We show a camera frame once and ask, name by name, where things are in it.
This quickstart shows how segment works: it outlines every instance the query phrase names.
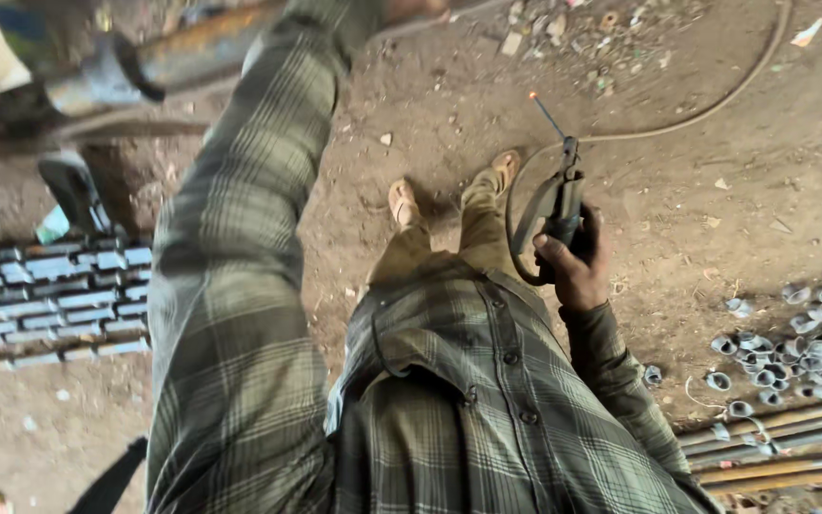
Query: green plaid shirt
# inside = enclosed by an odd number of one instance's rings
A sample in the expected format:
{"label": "green plaid shirt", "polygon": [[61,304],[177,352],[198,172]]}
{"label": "green plaid shirt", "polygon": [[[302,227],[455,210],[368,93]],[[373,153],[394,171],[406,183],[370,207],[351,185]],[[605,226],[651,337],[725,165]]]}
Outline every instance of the green plaid shirt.
{"label": "green plaid shirt", "polygon": [[295,235],[381,0],[296,0],[155,238],[149,512],[714,512],[609,306],[435,259],[373,286],[328,393]]}

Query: stacked metal bars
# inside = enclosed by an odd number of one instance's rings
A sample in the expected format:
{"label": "stacked metal bars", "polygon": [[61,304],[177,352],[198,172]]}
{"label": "stacked metal bars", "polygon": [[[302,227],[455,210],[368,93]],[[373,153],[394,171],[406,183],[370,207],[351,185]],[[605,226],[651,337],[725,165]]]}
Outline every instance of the stacked metal bars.
{"label": "stacked metal bars", "polygon": [[[109,341],[120,334],[142,334],[147,330],[150,278],[151,249],[121,239],[0,249],[0,347],[92,337]],[[113,346],[101,345],[94,354],[83,348],[80,354],[6,358],[0,368],[138,351],[146,348],[147,341]]]}

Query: finger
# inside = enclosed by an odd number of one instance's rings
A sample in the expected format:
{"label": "finger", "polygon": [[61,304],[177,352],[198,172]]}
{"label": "finger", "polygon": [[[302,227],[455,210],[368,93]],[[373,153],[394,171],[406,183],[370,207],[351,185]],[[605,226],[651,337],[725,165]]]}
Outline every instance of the finger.
{"label": "finger", "polygon": [[539,234],[532,243],[544,260],[554,266],[555,271],[572,276],[584,271],[586,268],[586,264],[569,251],[566,245],[558,239]]}

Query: ground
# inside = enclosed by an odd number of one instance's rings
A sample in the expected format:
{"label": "ground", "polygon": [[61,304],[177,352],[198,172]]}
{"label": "ground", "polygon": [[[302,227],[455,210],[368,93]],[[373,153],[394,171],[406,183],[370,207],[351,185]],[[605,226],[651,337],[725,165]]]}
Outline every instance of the ground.
{"label": "ground", "polygon": [[[560,4],[554,13],[565,11]],[[529,38],[515,57],[496,55],[509,30],[508,6],[367,46],[345,80],[300,228],[303,301],[332,379],[341,371],[355,293],[395,228],[385,208],[392,181],[413,182],[434,248],[455,250],[465,183],[499,151],[516,147],[527,156],[557,140],[528,99],[530,90],[568,134],[675,123],[741,80],[768,41],[777,9],[767,0],[647,5],[645,27],[632,32],[626,29],[631,3],[579,7],[568,13],[562,47],[541,39],[542,57],[524,57]],[[587,24],[594,28],[608,9],[619,13],[622,29],[609,50],[593,57],[591,47],[604,34]],[[547,10],[531,0],[523,16]],[[113,12],[121,26],[122,10]],[[163,12],[155,7],[144,18],[163,23]],[[709,349],[713,337],[752,328],[780,338],[795,314],[782,304],[781,287],[822,284],[822,29],[806,48],[788,44],[820,17],[822,2],[795,2],[770,65],[712,118],[673,134],[581,146],[587,197],[603,210],[614,240],[612,304],[631,351],[663,370],[663,383],[651,390],[677,430],[720,412],[688,398],[689,378],[691,395],[702,403],[756,404],[741,371]],[[146,29],[138,30],[153,33]],[[586,48],[582,54],[570,40]],[[215,98],[166,109],[210,119],[221,104]],[[380,143],[386,133],[393,134],[388,147]],[[122,173],[145,230],[197,146],[197,138],[121,142]],[[32,165],[0,161],[0,239],[28,239],[52,206]],[[790,233],[771,228],[777,219]],[[550,288],[542,295],[555,309]],[[724,301],[734,296],[753,301],[752,318],[725,312]],[[562,324],[554,329],[565,339]],[[149,362],[126,356],[0,375],[0,488],[19,511],[67,508],[147,430]],[[730,393],[707,390],[700,379],[710,368],[729,372],[739,385]],[[66,402],[56,398],[62,389],[70,394]],[[788,402],[798,403],[791,395]],[[26,430],[26,416],[36,430]],[[120,512],[141,508],[140,478]],[[61,486],[52,487],[53,480]]]}

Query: man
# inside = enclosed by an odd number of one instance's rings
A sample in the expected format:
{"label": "man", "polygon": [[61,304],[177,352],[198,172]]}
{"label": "man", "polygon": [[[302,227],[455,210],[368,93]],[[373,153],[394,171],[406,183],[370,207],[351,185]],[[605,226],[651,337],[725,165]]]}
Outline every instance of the man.
{"label": "man", "polygon": [[336,76],[384,23],[439,1],[292,0],[246,60],[155,239],[148,511],[719,510],[617,336],[600,216],[585,212],[581,257],[535,239],[572,361],[511,271],[496,198],[514,152],[463,195],[459,256],[431,252],[412,189],[390,189],[401,230],[352,316],[327,409],[295,229]]}

